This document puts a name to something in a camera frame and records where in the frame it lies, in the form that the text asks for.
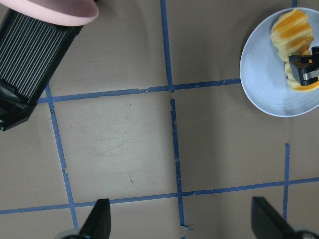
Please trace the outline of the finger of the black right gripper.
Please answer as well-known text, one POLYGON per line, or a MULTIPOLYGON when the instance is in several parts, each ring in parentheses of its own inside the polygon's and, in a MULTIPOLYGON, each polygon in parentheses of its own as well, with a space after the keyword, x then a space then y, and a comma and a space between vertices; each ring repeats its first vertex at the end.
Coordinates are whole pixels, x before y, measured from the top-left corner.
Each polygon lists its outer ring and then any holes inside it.
POLYGON ((311 55, 289 57, 293 78, 301 86, 312 86, 319 81, 319 47, 312 47, 311 51, 311 55))

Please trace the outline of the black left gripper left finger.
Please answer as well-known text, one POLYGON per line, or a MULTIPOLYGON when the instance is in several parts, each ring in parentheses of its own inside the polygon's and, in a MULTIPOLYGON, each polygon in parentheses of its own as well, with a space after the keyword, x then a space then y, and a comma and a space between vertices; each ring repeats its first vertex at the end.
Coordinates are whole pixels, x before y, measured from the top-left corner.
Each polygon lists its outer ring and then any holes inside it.
POLYGON ((110 200, 99 199, 81 228, 80 239, 108 239, 111 233, 110 200))

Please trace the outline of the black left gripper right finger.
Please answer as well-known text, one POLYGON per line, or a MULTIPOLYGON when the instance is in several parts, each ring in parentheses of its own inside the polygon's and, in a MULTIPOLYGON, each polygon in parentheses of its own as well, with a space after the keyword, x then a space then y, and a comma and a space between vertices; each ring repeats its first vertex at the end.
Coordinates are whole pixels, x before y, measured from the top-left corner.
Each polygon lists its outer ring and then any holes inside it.
POLYGON ((294 229, 264 197, 252 197, 251 228, 257 239, 294 239, 294 229))

